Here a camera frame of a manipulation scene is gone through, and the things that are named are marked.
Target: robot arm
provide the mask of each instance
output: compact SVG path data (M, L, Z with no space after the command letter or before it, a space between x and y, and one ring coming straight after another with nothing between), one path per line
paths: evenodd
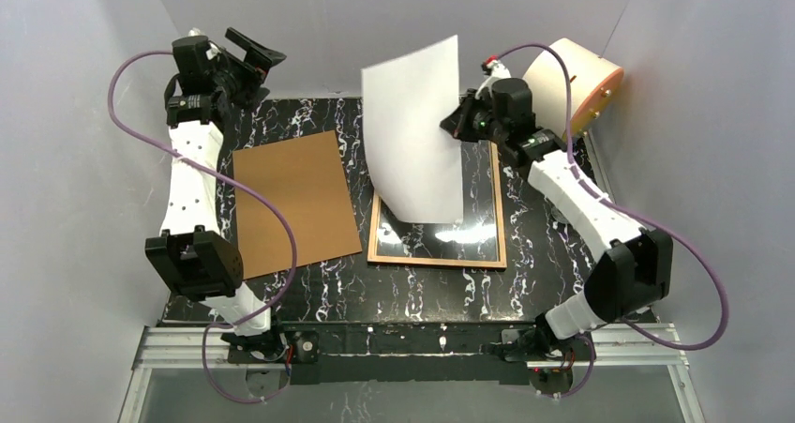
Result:
M249 107L268 70L284 60L234 29L226 37L246 51L244 60L227 53L198 31L173 45L179 73L166 87L167 123L172 147L183 158L215 170L224 123L232 103ZM179 83L182 94L175 96ZM146 239L146 257L169 289L199 301L232 323L264 303L243 282L237 247L220 235L216 218L216 179L172 161L166 217L160 236ZM234 328L237 336L259 336L271 328L267 310Z
M599 188L584 174L575 179L563 142L535 125L533 95L527 83L510 78L499 61L484 64L489 74L478 90L470 89L442 128L465 142L490 140L503 163L518 170L542 192L585 240L596 261L583 290L535 319L503 350L503 357L542 355L573 336L611 323L668 295L673 244L670 236L649 231L639 222L598 202L580 184Z

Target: white paper sheet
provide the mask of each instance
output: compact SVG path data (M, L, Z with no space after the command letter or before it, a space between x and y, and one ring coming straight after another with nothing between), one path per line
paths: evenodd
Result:
M362 70L367 169L410 223L463 219L461 145L439 128L458 106L458 36Z

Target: gray wall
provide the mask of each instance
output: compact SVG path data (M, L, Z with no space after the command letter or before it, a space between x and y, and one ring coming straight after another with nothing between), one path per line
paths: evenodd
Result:
M605 53L628 72L593 130L617 201L695 240L733 305L726 336L688 356L710 421L795 415L793 16L793 0L631 0ZM682 250L657 308L687 341L717 325Z
M598 53L628 0L162 0L174 25L221 40L234 26L287 61L268 79L274 97L361 94L360 69L458 34L461 83L480 63L528 41L569 37ZM538 55L507 61L519 76Z
M115 421L167 290L143 256L169 163L113 127L115 68L176 36L159 0L0 0L0 419ZM121 116L166 138L173 61L121 83Z

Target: cylindrical object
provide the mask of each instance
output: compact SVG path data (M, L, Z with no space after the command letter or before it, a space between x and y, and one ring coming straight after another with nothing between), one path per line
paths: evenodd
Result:
M572 89L572 134L577 136L608 105L623 79L623 68L561 38L550 47L562 57ZM561 65L552 54L541 53L522 78L532 91L535 122L566 138L566 88Z

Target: brown cardboard sheet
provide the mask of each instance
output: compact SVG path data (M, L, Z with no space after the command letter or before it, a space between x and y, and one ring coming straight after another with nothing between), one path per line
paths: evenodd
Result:
M334 131L235 151L234 178L257 190L295 234L298 266L362 251ZM235 190L244 279L291 263L290 241L271 211Z

